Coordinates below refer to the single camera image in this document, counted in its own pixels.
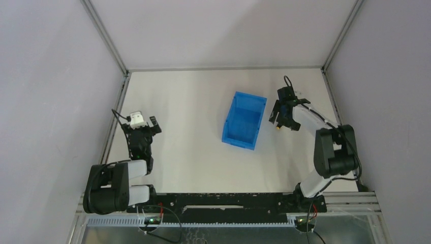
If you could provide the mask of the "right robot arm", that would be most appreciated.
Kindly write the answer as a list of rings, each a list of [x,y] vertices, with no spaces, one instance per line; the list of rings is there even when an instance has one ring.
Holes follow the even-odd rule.
[[[269,121],[277,128],[292,131],[301,128],[314,137],[314,169],[295,188],[294,206],[299,211],[308,211],[318,197],[336,180],[359,180],[362,167],[357,155],[354,129],[351,125],[333,124],[311,107],[307,99],[300,99],[292,86],[278,89]],[[357,171],[354,178],[347,174]]]

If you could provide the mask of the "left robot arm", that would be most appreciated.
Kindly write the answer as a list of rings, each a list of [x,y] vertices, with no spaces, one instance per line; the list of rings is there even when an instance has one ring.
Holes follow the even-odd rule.
[[[83,197],[86,213],[107,215],[125,211],[135,204],[147,212],[158,208],[159,199],[151,193],[151,185],[133,186],[130,183],[132,179],[149,175],[153,169],[151,144],[153,137],[162,130],[154,116],[149,119],[151,125],[135,112],[131,113],[128,123],[121,124],[128,159],[91,167]]]

